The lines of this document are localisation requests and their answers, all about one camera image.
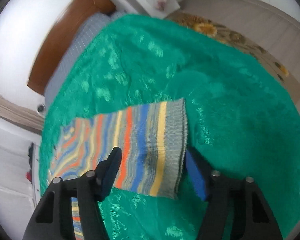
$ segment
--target bed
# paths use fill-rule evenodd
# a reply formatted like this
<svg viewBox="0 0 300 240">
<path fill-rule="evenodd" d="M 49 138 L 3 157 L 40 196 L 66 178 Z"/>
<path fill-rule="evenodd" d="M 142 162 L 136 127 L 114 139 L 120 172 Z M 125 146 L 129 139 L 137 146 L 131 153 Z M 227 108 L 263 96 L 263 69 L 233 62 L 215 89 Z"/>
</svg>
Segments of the bed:
<svg viewBox="0 0 300 240">
<path fill-rule="evenodd" d="M 115 12 L 110 0 L 74 0 L 57 20 L 38 53 L 28 81 L 32 90 L 45 96 L 48 111 L 77 57 L 101 28 L 123 14 Z M 38 176 L 38 147 L 33 161 L 34 194 L 38 203 L 43 193 L 40 192 L 43 182 Z"/>
</svg>

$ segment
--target white bed frame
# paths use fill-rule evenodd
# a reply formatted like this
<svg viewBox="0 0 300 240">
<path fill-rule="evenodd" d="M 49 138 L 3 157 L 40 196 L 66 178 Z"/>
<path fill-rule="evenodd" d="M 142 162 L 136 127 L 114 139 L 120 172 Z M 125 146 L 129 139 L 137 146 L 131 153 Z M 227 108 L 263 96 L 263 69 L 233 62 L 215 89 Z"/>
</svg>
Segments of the white bed frame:
<svg viewBox="0 0 300 240">
<path fill-rule="evenodd" d="M 40 162 L 39 149 L 40 146 L 34 144 L 34 149 L 32 154 L 32 174 L 31 174 L 34 207 L 37 206 L 41 198 L 40 180 L 39 180 L 39 162 Z"/>
</svg>

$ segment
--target blue gripper pad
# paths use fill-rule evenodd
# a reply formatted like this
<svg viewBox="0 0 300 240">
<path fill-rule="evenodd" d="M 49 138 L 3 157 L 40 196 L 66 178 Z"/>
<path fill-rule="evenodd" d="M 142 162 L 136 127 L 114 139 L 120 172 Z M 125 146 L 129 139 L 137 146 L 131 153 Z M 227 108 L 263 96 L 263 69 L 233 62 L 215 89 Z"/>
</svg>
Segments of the blue gripper pad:
<svg viewBox="0 0 300 240">
<path fill-rule="evenodd" d="M 186 150 L 186 169 L 194 191 L 203 201 L 209 196 L 209 178 L 212 171 L 209 163 L 194 148 Z"/>
</svg>

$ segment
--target metal bolt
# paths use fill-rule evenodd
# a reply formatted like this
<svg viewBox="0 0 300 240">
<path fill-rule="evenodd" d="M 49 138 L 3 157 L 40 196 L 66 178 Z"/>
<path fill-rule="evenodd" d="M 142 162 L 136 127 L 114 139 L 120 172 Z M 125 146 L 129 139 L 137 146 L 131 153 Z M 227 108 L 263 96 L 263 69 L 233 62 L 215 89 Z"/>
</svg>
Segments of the metal bolt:
<svg viewBox="0 0 300 240">
<path fill-rule="evenodd" d="M 246 182 L 252 183 L 252 182 L 254 182 L 254 178 L 253 177 L 246 177 Z"/>
<path fill-rule="evenodd" d="M 220 171 L 212 171 L 211 172 L 211 175 L 213 176 L 213 177 L 219 177 L 220 176 Z"/>
<path fill-rule="evenodd" d="M 86 173 L 87 177 L 93 177 L 94 174 L 95 174 L 94 171 L 88 171 L 88 172 Z"/>
<path fill-rule="evenodd" d="M 53 180 L 52 180 L 52 182 L 54 183 L 54 184 L 57 184 L 57 183 L 59 183 L 61 181 L 61 178 L 60 177 L 56 177 L 56 178 L 54 178 Z"/>
</svg>

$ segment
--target yellow stripe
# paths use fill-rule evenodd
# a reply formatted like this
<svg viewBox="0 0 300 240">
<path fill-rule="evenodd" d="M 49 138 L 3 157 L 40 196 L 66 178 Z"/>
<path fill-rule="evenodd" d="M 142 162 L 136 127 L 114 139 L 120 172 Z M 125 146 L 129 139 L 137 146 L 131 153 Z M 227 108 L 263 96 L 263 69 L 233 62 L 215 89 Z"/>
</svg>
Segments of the yellow stripe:
<svg viewBox="0 0 300 240">
<path fill-rule="evenodd" d="M 167 102 L 160 103 L 158 133 L 157 133 L 157 147 L 158 147 L 158 162 L 157 170 L 155 173 L 154 182 L 150 189 L 151 196 L 157 196 L 164 172 L 164 163 L 166 159 L 166 152 L 164 148 L 164 130 L 166 126 L 166 110 Z"/>
<path fill-rule="evenodd" d="M 49 181 L 49 183 L 52 181 L 52 175 L 51 175 L 51 171 L 50 171 L 50 169 L 48 169 L 48 181 Z"/>
<path fill-rule="evenodd" d="M 76 230 L 74 230 L 74 234 L 77 235 L 77 236 L 83 236 L 83 234 L 81 232 L 76 231 Z"/>
<path fill-rule="evenodd" d="M 114 136 L 113 136 L 113 147 L 119 146 L 118 139 L 119 139 L 121 118 L 122 118 L 122 111 L 119 111 L 118 116 L 117 116 L 117 121 L 115 123 L 115 132 L 114 132 Z"/>
<path fill-rule="evenodd" d="M 68 158 L 66 158 L 58 167 L 57 170 L 54 171 L 54 174 L 58 174 L 64 166 L 68 165 L 70 163 L 70 161 L 72 161 L 74 158 L 78 158 L 79 157 L 79 149 L 80 146 L 83 143 L 83 139 L 84 139 L 84 128 L 85 128 L 85 123 L 82 122 L 82 126 L 80 127 L 81 131 L 80 131 L 80 139 L 79 139 L 79 143 L 76 147 L 76 149 L 73 151 L 73 154 L 69 154 Z"/>
<path fill-rule="evenodd" d="M 92 160 L 93 160 L 93 156 L 96 154 L 95 153 L 95 145 L 94 145 L 94 140 L 96 138 L 96 129 L 97 129 L 97 116 L 94 118 L 94 121 L 93 121 L 93 127 L 91 128 L 92 129 L 92 132 L 90 134 L 90 152 L 89 152 L 89 156 L 87 157 L 87 163 L 86 163 L 86 167 L 84 169 L 84 172 L 87 172 L 87 171 L 91 171 L 91 170 L 94 170 L 94 168 L 92 167 Z"/>
</svg>

